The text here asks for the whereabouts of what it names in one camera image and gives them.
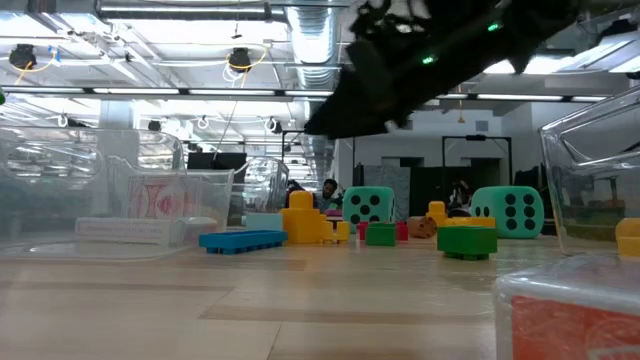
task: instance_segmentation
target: yellow toy block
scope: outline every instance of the yellow toy block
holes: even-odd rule
[[[459,217],[448,218],[442,226],[480,226],[494,228],[496,227],[496,218],[492,217]]]
[[[616,225],[616,241],[622,256],[640,256],[640,218],[622,219]]]
[[[334,238],[335,235],[333,234],[333,223],[330,221],[324,221],[322,223],[322,243],[333,243]]]
[[[442,201],[432,201],[429,203],[427,219],[428,218],[432,218],[438,226],[444,225],[444,221],[447,219],[447,212]]]
[[[333,232],[333,223],[325,221],[322,223],[322,240],[321,243],[333,243],[337,241],[340,243],[349,242],[351,236],[351,226],[346,221],[339,221],[336,226],[336,232]]]
[[[349,242],[349,237],[351,236],[351,225],[349,225],[346,221],[339,221],[336,226],[336,240],[338,243]]]
[[[280,210],[282,225],[289,244],[317,244],[322,240],[323,215],[313,208],[313,195],[294,191],[289,195],[289,208]]]

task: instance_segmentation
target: large foam dice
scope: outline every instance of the large foam dice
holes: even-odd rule
[[[533,239],[542,230],[544,207],[538,192],[528,186],[492,186],[473,194],[471,213],[496,218],[498,237]]]
[[[347,189],[342,203],[342,217],[351,225],[355,234],[361,221],[396,221],[393,189],[384,186],[356,186]]]

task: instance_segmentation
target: transparent box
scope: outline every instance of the transparent box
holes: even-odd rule
[[[251,157],[237,172],[244,172],[244,183],[233,184],[230,224],[241,225],[248,213],[277,213],[287,198],[289,168],[269,156]]]
[[[640,217],[639,98],[636,87],[540,130],[565,254],[616,253],[616,225]]]
[[[577,255],[494,285],[498,360],[640,358],[640,262]]]
[[[0,127],[0,256],[146,259],[224,230],[232,171],[149,131]]]

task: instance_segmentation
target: red toy block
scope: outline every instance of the red toy block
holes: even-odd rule
[[[409,241],[409,227],[404,221],[396,222],[396,239],[398,241]]]
[[[367,227],[369,226],[369,222],[367,221],[361,221],[358,225],[356,225],[356,229],[358,230],[358,239],[360,239],[361,241],[364,241],[364,236],[367,230]]]

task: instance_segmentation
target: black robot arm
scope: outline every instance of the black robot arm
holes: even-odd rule
[[[583,0],[424,0],[430,16],[387,14],[385,0],[359,8],[345,67],[332,96],[312,114],[309,134],[344,138],[399,127],[425,102],[496,62],[524,71],[539,44],[571,25]]]

